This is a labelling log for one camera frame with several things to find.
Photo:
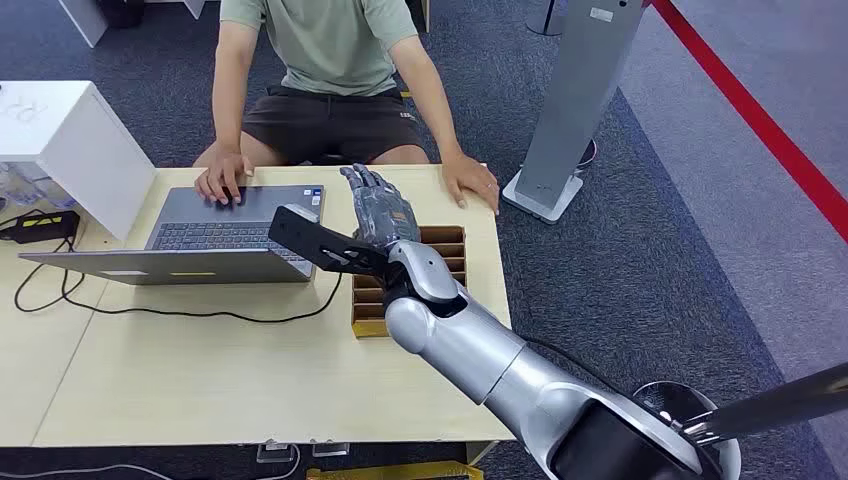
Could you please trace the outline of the person's right hand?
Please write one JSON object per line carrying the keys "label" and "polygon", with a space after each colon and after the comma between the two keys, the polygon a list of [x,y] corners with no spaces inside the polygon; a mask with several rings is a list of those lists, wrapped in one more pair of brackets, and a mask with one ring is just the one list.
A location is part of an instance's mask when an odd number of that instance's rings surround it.
{"label": "person's right hand", "polygon": [[203,199],[221,205],[240,204],[239,180],[252,177],[254,166],[244,154],[204,152],[193,164],[203,171],[194,181],[195,192]]}

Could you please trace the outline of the person's left hand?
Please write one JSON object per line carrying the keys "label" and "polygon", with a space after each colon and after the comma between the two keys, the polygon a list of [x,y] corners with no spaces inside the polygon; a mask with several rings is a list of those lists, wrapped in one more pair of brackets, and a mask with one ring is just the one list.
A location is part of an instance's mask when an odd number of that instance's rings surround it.
{"label": "person's left hand", "polygon": [[499,184],[485,164],[462,152],[444,156],[441,164],[447,190],[460,208],[467,207],[464,192],[470,191],[479,196],[496,215],[499,214]]}

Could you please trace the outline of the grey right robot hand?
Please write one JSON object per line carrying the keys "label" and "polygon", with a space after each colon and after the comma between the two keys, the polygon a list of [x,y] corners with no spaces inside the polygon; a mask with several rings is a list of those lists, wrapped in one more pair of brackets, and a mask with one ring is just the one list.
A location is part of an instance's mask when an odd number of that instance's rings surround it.
{"label": "grey right robot hand", "polygon": [[385,250],[400,240],[421,241],[413,209],[392,183],[363,164],[343,166],[339,172],[352,193],[355,239]]}

